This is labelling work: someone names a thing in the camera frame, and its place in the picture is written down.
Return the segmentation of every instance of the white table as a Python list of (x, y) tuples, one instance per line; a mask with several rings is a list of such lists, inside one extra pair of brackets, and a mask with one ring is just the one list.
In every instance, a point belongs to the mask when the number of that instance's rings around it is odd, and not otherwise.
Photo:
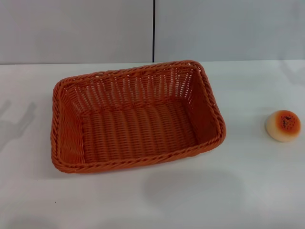
[(133, 64), (0, 66), (1, 229), (305, 228), (305, 135), (272, 140), (279, 109), (305, 123), (305, 61), (203, 62), (227, 137), (151, 167), (65, 174), (51, 162), (52, 90), (62, 78)]

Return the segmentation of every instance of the bread roll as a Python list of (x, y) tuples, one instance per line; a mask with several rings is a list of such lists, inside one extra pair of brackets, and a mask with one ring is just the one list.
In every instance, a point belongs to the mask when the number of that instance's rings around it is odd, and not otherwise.
[(280, 142), (290, 142), (297, 138), (301, 132), (301, 121), (291, 111), (277, 111), (271, 114), (266, 123), (268, 134)]

